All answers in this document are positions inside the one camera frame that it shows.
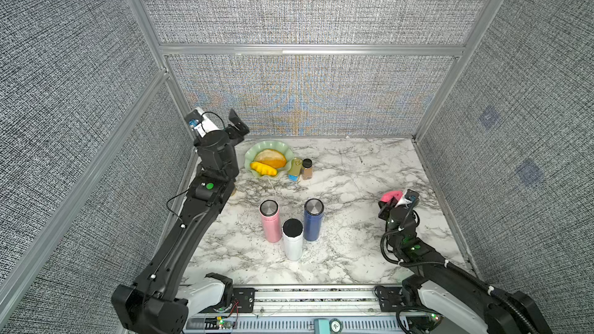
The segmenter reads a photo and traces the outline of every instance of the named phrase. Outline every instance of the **white thermos bottle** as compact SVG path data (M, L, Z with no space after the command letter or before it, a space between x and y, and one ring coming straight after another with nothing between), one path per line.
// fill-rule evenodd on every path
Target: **white thermos bottle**
M290 260L298 260L303 254L303 224L299 219L288 219L283 224L285 254Z

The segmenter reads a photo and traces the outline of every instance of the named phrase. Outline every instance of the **pink toy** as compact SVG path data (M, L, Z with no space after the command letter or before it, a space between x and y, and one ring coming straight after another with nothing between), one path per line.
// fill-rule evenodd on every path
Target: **pink toy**
M391 199L396 199L396 201L398 201L398 200L400 200L401 197L402 197L402 191L390 191L390 192L384 193L384 195L381 197L380 201L382 201L384 203L389 203Z

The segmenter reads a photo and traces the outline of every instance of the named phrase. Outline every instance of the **green plate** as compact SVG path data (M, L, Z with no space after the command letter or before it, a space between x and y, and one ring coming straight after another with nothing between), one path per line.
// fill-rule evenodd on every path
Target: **green plate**
M293 154L293 151L291 151L289 145L278 140L264 140L253 145L253 147L245 153L245 169L247 171L250 171L254 175L254 177L260 178L263 177L263 175L260 175L260 173L250 168L249 164L251 164L252 161L254 161L257 154L266 149L277 150L278 152L282 153L285 156L285 159L287 160L287 165L280 169L277 169L278 173L275 176L268 175L268 177L278 177L281 171L287 171L291 169L291 160L295 158L295 155Z

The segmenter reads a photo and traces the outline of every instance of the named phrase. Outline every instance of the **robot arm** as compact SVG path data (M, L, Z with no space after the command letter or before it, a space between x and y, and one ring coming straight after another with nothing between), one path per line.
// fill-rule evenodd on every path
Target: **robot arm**
M403 196L399 193L383 200L387 201L379 202L379 218L386 221L382 256L415 273L402 283L405 306L435 310L472 334L551 333L536 303L526 294L518 291L510 295L490 286L449 263L417 236L417 192L408 190ZM387 246L393 248L396 259L386 254Z
M177 221L132 285L120 285L112 295L123 327L140 334L177 334L188 315L212 305L226 307L231 301L232 280L212 273L178 297L189 259L235 188L239 167L234 146L249 133L234 110L229 113L232 124L224 130L217 130L203 115L195 109L186 116L198 132L194 146L202 161Z

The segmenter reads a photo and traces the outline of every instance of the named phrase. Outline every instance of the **wall panel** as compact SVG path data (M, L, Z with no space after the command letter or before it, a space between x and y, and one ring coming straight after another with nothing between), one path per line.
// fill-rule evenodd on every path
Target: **wall panel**
M156 69L125 0L0 0L0 284Z
M412 135L449 56L170 56L190 105L255 135Z
M152 258L191 143L161 87L2 334L115 331L111 295Z
M555 333L592 332L592 3L505 0L420 143L479 271Z
M144 0L162 42L462 44L486 0Z

